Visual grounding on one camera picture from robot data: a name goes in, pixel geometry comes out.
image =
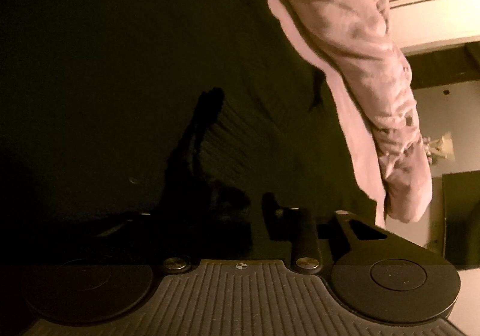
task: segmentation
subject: ribbed surface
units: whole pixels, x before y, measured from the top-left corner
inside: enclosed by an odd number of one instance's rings
[[[141,309],[120,320],[76,328],[38,321],[25,336],[461,336],[437,320],[385,326],[342,308],[321,279],[289,271],[281,261],[203,261],[167,276]]]

